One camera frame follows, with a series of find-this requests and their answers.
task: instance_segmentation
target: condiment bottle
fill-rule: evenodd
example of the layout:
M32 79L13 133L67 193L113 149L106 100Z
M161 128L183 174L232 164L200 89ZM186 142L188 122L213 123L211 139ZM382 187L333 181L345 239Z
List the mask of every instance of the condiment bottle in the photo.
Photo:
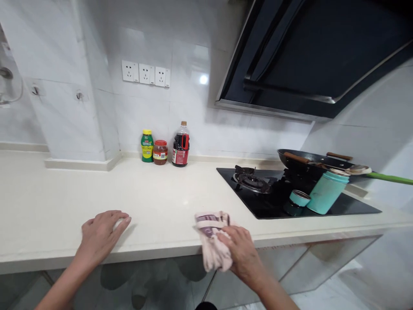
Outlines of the condiment bottle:
M142 146L142 161L153 162L152 150L154 148L154 139L152 138L152 130L144 129L141 139Z
M166 141L156 140L154 146L154 163L157 165L166 164L168 158L168 147Z
M310 193L311 200L307 208L326 214L348 183L350 175L338 169L329 169L318 180Z
M173 142L172 164L175 167L185 167L188 164L188 152L189 130L186 127L186 121L182 121Z

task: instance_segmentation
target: person's left hand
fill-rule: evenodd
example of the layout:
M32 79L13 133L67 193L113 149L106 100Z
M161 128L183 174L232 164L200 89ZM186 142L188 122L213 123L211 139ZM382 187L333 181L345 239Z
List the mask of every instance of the person's left hand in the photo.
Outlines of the person's left hand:
M114 230L119 219L124 220ZM75 260L87 269L97 267L113 250L130 220L129 214L120 210L106 211L88 220L82 225L82 243L77 249Z

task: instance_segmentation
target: bottle cap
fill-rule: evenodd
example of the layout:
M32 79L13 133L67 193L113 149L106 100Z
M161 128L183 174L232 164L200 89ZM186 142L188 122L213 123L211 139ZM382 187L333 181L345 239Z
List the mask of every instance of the bottle cap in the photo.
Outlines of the bottle cap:
M155 145L166 146L166 141L165 140L156 140Z

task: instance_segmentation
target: green label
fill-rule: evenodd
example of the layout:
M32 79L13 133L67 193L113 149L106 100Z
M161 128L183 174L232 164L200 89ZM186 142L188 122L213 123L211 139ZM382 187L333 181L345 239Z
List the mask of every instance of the green label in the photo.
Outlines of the green label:
M152 159L152 150L154 149L152 135L142 135L141 146L143 159Z

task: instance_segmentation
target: black wok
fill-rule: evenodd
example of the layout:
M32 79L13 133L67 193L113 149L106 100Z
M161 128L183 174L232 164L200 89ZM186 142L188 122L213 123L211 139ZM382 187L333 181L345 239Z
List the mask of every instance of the black wok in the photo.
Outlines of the black wok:
M316 162L316 163L322 163L338 168L343 168L347 169L350 168L352 165L351 162L340 160L340 159L335 159L329 156L321 156L313 153L307 153L303 151L295 151L295 150L289 150L289 149L279 149L278 155L280 156L280 159L282 163L288 168L291 169L292 171L295 171L298 174L304 174L308 175L311 177L313 180L318 181L321 176L323 175L324 172L328 171L328 169L324 169L323 167L315 166L312 164L303 164L299 161L296 161L294 159L290 159L284 156L284 153L288 152L293 155L297 155L300 157L304 157L306 159L309 159L311 162ZM342 158L342 159L347 159L351 160L351 157L348 156L343 156L343 155L338 155L338 154L333 154L333 153L327 153L330 156ZM350 176L349 182L350 183L355 183L355 182L360 182L366 179L370 179L367 175L352 175Z

